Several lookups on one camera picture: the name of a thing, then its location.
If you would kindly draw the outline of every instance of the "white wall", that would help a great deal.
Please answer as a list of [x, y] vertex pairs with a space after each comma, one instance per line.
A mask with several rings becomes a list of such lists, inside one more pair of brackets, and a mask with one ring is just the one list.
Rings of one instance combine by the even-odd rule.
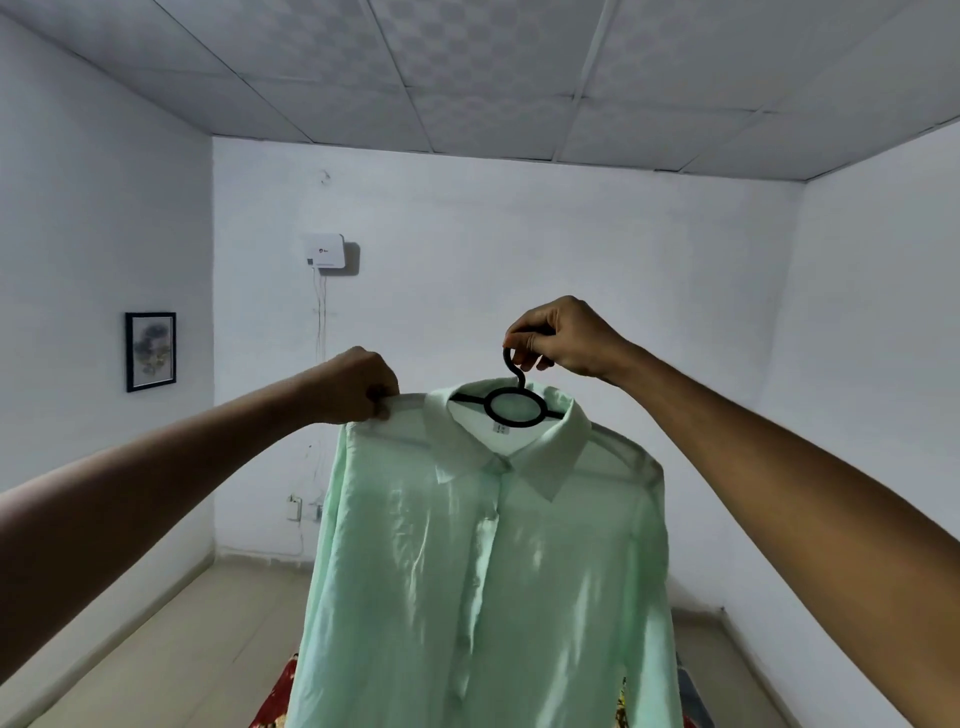
[[[956, 537], [958, 203], [960, 125], [810, 184], [760, 401]], [[754, 546], [734, 550], [728, 609], [800, 723], [906, 726]]]
[[[503, 376], [504, 329], [564, 293], [735, 400], [753, 404], [803, 188], [668, 174], [214, 140], [216, 400], [318, 360], [318, 297], [298, 235], [341, 232], [359, 276], [330, 278], [325, 347], [380, 351], [407, 392]], [[667, 473], [676, 602], [723, 603], [731, 521], [633, 402], [563, 372], [596, 422]], [[219, 548], [312, 559], [284, 519], [325, 490], [335, 433], [276, 445], [216, 494]]]
[[[212, 404], [210, 174], [207, 137], [0, 17], [0, 489]], [[138, 309], [178, 312], [179, 381], [126, 394]], [[0, 688], [0, 725], [211, 541], [207, 503]]]

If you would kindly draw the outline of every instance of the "hand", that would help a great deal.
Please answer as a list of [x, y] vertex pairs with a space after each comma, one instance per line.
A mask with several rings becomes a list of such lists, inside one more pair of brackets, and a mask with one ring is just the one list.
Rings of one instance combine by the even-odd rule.
[[574, 374], [609, 380], [634, 345], [586, 303], [563, 296], [520, 316], [507, 329], [503, 347], [516, 350], [514, 363], [524, 372], [556, 362]]
[[386, 420], [383, 398], [400, 393], [396, 375], [380, 354], [353, 347], [295, 377], [296, 408], [310, 423]]

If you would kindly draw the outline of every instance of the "tiled floor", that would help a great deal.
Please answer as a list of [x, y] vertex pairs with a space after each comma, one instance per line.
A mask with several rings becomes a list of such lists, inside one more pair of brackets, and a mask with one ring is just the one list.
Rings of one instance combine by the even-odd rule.
[[[218, 563], [91, 670], [34, 728], [247, 728], [300, 641], [309, 574]], [[677, 644], [716, 728], [786, 728], [724, 633]]]

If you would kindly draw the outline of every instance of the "black hanger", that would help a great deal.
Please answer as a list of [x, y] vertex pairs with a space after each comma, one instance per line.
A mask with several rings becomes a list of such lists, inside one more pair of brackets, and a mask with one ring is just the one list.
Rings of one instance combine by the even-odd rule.
[[[487, 413], [487, 417], [494, 422], [500, 423], [501, 425], [506, 425], [507, 427], [533, 427], [534, 425], [539, 425], [548, 417], [551, 420], [562, 420], [564, 418], [563, 412], [554, 412], [550, 409], [547, 409], [546, 401], [543, 399], [543, 397], [538, 395], [536, 392], [531, 392], [526, 388], [527, 376], [522, 372], [522, 370], [520, 370], [518, 366], [514, 364], [514, 360], [510, 356], [509, 349], [503, 350], [503, 362], [507, 365], [507, 368], [516, 375], [516, 387], [498, 387], [492, 392], [489, 392], [485, 397], [455, 394], [450, 399], [453, 401], [470, 402], [472, 404], [482, 404], [484, 412]], [[537, 416], [532, 420], [509, 420], [506, 417], [501, 417], [493, 411], [493, 400], [503, 395], [516, 395], [519, 397], [525, 397], [528, 400], [532, 400], [536, 403], [537, 407], [540, 409], [540, 412], [537, 413]]]

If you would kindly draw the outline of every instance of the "shirt placket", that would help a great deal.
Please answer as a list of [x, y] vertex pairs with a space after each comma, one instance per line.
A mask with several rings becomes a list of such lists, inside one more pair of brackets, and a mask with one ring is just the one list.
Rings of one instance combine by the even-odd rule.
[[500, 507], [510, 486], [511, 471], [510, 462], [499, 455], [481, 471], [477, 516], [470, 541], [457, 635], [446, 686], [444, 727], [463, 725], [464, 702], [476, 648], [476, 628], [483, 612], [483, 593], [500, 523]]

